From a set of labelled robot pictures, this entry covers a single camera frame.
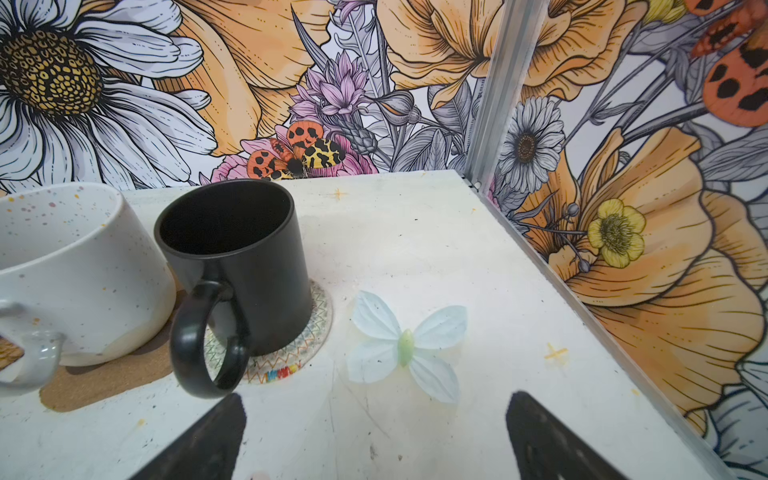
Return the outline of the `white speckled mug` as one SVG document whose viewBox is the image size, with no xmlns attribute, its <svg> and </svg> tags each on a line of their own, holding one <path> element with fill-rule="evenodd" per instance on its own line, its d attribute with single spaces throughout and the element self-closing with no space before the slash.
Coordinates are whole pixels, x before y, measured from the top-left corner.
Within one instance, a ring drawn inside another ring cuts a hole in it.
<svg viewBox="0 0 768 480">
<path fill-rule="evenodd" d="M 118 190 L 62 183 L 2 198 L 1 336 L 23 351 L 2 396 L 135 351 L 175 300 L 163 253 Z"/>
</svg>

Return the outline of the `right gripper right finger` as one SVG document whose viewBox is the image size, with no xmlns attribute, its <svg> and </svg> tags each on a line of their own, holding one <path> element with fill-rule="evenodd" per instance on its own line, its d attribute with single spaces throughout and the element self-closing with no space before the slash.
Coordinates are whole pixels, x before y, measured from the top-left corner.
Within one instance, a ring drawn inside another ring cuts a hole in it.
<svg viewBox="0 0 768 480">
<path fill-rule="evenodd" d="M 525 391 L 512 394 L 505 423 L 523 480 L 626 476 Z"/>
</svg>

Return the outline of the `brown paw shaped coaster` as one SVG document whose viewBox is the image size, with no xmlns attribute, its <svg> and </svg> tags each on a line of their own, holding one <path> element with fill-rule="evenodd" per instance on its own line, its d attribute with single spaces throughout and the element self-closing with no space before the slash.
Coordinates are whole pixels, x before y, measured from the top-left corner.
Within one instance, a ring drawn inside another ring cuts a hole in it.
<svg viewBox="0 0 768 480">
<path fill-rule="evenodd" d="M 169 317 L 153 338 L 124 357 L 93 366 L 58 368 L 52 381 L 34 395 L 46 409 L 68 413 L 170 375 L 172 320 Z"/>
</svg>

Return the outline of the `black mug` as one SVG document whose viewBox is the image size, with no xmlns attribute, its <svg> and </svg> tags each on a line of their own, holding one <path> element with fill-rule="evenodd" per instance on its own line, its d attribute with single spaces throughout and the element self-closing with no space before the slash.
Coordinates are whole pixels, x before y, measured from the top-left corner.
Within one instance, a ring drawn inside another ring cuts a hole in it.
<svg viewBox="0 0 768 480">
<path fill-rule="evenodd" d="M 154 238 L 187 295 L 170 359 L 199 398 L 232 392 L 248 362 L 293 342 L 313 300 L 296 206 L 277 182 L 241 179 L 196 188 L 159 215 Z"/>
</svg>

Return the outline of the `beige woven small coaster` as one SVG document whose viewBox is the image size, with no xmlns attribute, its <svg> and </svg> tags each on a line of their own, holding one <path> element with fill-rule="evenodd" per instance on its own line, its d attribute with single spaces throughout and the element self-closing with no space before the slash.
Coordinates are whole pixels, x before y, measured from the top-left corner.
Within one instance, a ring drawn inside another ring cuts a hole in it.
<svg viewBox="0 0 768 480">
<path fill-rule="evenodd" d="M 290 377 L 308 366 L 325 344 L 333 321 L 331 298 L 314 280 L 310 281 L 312 312 L 307 326 L 289 345 L 280 350 L 249 359 L 242 381 L 267 384 Z"/>
</svg>

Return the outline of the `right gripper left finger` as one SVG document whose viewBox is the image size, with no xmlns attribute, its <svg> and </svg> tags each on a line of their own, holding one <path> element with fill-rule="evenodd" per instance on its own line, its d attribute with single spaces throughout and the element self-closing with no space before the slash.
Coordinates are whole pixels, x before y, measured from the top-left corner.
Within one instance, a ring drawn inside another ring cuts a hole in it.
<svg viewBox="0 0 768 480">
<path fill-rule="evenodd" d="M 231 393 L 188 428 L 132 479 L 225 479 L 233 476 L 247 417 Z"/>
</svg>

